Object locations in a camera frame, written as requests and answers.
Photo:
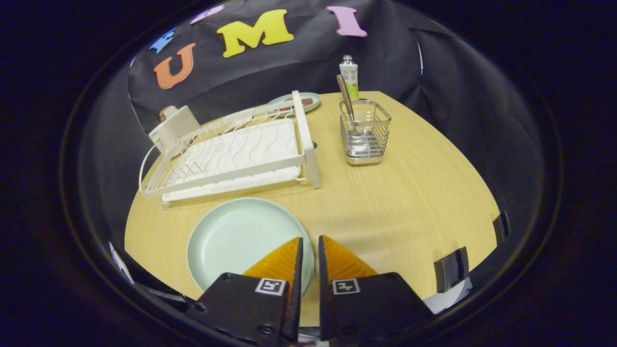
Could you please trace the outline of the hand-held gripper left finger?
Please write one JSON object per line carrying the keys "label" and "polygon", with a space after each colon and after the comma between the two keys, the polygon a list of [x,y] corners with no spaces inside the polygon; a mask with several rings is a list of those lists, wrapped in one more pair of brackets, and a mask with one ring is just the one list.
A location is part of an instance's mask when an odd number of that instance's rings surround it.
{"label": "hand-held gripper left finger", "polygon": [[303,239],[296,237],[258,261],[254,276],[223,273],[186,315],[241,343],[296,345],[303,255]]}

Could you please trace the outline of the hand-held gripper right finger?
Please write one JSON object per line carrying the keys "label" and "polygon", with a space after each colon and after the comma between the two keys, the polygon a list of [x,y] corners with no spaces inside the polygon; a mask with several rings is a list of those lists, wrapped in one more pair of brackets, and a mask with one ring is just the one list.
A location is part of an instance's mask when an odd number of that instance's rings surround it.
{"label": "hand-held gripper right finger", "polygon": [[331,346],[388,346],[434,318],[397,273],[361,273],[363,261],[326,235],[318,239],[320,340]]}

